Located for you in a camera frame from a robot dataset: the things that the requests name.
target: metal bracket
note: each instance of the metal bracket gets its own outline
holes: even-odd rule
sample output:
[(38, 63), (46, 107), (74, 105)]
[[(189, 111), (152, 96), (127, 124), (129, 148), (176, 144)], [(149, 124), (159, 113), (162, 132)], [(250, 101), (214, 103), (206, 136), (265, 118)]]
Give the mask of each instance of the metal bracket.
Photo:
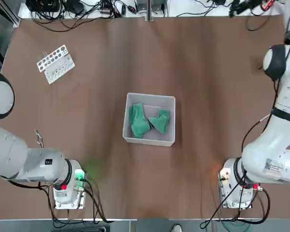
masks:
[(0, 6), (5, 11), (8, 18), (14, 23), (13, 27), (18, 28), (20, 26), (21, 19), (9, 8), (4, 0), (0, 0)]
[(153, 21), (153, 9), (152, 9), (152, 0), (147, 0), (147, 15), (145, 20), (146, 21)]

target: shoe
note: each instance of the shoe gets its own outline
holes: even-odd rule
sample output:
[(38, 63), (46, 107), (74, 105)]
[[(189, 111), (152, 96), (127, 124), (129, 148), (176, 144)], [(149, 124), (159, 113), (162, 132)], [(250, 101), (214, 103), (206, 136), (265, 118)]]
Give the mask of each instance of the shoe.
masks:
[(181, 225), (175, 224), (171, 232), (183, 232)]

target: floor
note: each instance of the floor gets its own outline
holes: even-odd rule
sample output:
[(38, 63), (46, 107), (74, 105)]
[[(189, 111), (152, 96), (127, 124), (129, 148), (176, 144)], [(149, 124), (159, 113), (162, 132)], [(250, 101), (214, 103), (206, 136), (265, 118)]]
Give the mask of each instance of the floor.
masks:
[[(181, 224), (183, 232), (200, 232), (203, 231), (199, 228), (200, 220), (181, 220), (172, 221), (168, 219), (143, 219), (138, 221), (116, 221), (109, 225), (99, 223), (100, 227), (105, 227), (107, 232), (169, 232), (172, 226), (176, 223)], [(247, 228), (246, 225), (240, 226), (231, 225), (227, 223), (226, 226), (229, 230), (225, 229), (221, 223), (214, 222), (213, 230), (211, 226), (208, 227), (207, 231), (211, 232), (243, 232)], [(53, 228), (50, 220), (15, 220), (15, 221), (0, 221), (0, 232), (90, 232), (92, 230), (83, 230), (81, 226), (67, 226), (64, 229)], [(290, 220), (274, 220), (269, 219), (261, 225), (253, 225), (247, 230), (249, 232), (290, 232)]]

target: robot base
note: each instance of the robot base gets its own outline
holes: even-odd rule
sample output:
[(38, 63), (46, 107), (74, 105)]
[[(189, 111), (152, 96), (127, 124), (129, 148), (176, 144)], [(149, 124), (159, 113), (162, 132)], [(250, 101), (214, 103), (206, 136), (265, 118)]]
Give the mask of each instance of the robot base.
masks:
[[(237, 185), (237, 181), (233, 173), (234, 163), (235, 163), (235, 159), (227, 160), (226, 163), (224, 164), (223, 169), (218, 173), (218, 187), (219, 187), (218, 192), (219, 192), (220, 203)], [(229, 197), (224, 201), (224, 203), (222, 204), (222, 207), (231, 208), (231, 209), (234, 209), (234, 208), (250, 209), (252, 208), (252, 205), (250, 205), (252, 196), (253, 196), (252, 188), (246, 189), (246, 188), (243, 188), (241, 185), (238, 185), (235, 188), (235, 190), (229, 195)]]
[(85, 173), (80, 164), (74, 160), (69, 160), (72, 165), (71, 180), (65, 190), (53, 189), (56, 209), (83, 209), (85, 204), (86, 193), (78, 189), (84, 189), (85, 182), (80, 179), (85, 178)]

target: white plastic bin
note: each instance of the white plastic bin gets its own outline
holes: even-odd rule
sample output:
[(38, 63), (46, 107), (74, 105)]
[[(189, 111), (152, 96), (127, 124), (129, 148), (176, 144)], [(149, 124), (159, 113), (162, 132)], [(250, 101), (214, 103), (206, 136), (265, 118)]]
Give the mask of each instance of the white plastic bin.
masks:
[[(130, 106), (136, 103), (142, 103), (145, 117), (155, 117), (158, 115), (158, 109), (163, 108), (170, 111), (170, 121), (167, 132), (161, 134), (156, 129), (151, 129), (143, 135), (142, 139), (134, 138), (129, 122)], [(125, 105), (124, 123), (122, 136), (128, 143), (172, 146), (175, 142), (175, 119), (176, 119), (176, 100), (173, 96), (162, 96), (141, 93), (128, 93)]]

